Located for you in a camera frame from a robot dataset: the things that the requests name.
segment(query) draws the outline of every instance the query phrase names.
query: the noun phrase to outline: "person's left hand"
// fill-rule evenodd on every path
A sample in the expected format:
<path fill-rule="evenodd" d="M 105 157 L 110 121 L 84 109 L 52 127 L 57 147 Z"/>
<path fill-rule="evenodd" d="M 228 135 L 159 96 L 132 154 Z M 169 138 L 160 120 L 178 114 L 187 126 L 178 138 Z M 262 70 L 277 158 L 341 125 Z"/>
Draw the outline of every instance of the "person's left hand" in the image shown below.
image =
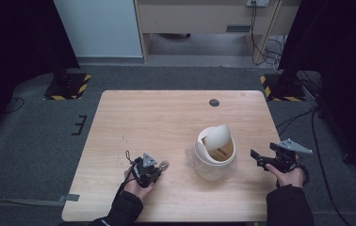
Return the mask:
<path fill-rule="evenodd" d="M 128 170 L 124 172 L 124 178 L 128 174 Z M 150 183 L 148 187 L 143 188 L 141 187 L 138 182 L 134 179 L 134 175 L 132 173 L 129 175 L 128 183 L 124 187 L 124 191 L 130 192 L 140 198 L 143 202 L 146 196 L 151 192 L 154 188 L 154 183 Z"/>

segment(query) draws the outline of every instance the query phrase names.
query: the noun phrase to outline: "wooden desk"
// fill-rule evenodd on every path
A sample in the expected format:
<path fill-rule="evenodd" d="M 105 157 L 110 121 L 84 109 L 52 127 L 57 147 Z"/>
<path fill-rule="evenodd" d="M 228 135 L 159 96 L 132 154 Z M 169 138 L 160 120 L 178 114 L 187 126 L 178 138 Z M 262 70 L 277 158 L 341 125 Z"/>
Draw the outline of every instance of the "wooden desk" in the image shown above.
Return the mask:
<path fill-rule="evenodd" d="M 270 0 L 266 8 L 257 8 L 254 23 L 255 44 L 264 53 L 273 35 L 287 35 L 295 19 L 300 0 Z M 135 0 L 138 31 L 144 61 L 148 61 L 153 33 L 223 34 L 230 25 L 251 27 L 252 7 L 246 0 Z M 252 51 L 253 42 L 246 35 Z M 263 60 L 259 51 L 255 62 Z"/>
<path fill-rule="evenodd" d="M 219 106 L 209 101 L 218 99 Z M 222 181 L 201 179 L 186 162 L 186 150 L 209 126 L 230 126 L 238 149 L 236 170 Z M 262 221 L 266 195 L 276 179 L 256 166 L 251 148 L 274 156 L 279 137 L 260 91 L 112 90 L 104 92 L 66 201 L 66 221 L 91 221 L 110 210 L 123 172 L 144 152 L 170 167 L 145 201 L 138 221 Z"/>

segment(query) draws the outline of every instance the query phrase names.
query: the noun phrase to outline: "power strip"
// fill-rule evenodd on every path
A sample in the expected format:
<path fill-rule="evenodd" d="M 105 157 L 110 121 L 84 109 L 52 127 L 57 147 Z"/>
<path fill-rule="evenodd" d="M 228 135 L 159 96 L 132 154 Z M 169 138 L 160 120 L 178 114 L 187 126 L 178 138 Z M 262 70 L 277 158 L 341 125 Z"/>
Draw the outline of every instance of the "power strip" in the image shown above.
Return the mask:
<path fill-rule="evenodd" d="M 246 2 L 246 6 L 248 7 L 260 7 L 260 8 L 265 8 L 267 7 L 269 4 L 269 0 L 247 0 Z"/>

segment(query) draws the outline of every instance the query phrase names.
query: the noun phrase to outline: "black jacket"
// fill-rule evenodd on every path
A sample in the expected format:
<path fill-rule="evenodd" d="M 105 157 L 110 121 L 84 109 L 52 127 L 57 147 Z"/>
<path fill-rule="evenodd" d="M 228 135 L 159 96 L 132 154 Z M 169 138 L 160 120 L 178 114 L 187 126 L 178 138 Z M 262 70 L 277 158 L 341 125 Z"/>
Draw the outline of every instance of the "black jacket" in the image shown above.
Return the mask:
<path fill-rule="evenodd" d="M 89 226 L 128 226 L 143 209 L 140 199 L 126 191 L 113 203 L 107 217 Z M 281 186 L 267 195 L 267 226 L 312 226 L 313 214 L 301 188 Z"/>

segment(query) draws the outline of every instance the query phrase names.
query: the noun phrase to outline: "white wall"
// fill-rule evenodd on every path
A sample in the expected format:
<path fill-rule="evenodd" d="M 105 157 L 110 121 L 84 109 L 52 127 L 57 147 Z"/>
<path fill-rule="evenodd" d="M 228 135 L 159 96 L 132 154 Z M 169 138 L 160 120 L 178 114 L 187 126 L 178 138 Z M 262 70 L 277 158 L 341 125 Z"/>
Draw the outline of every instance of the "white wall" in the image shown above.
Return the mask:
<path fill-rule="evenodd" d="M 142 57 L 134 1 L 55 0 L 77 57 Z"/>

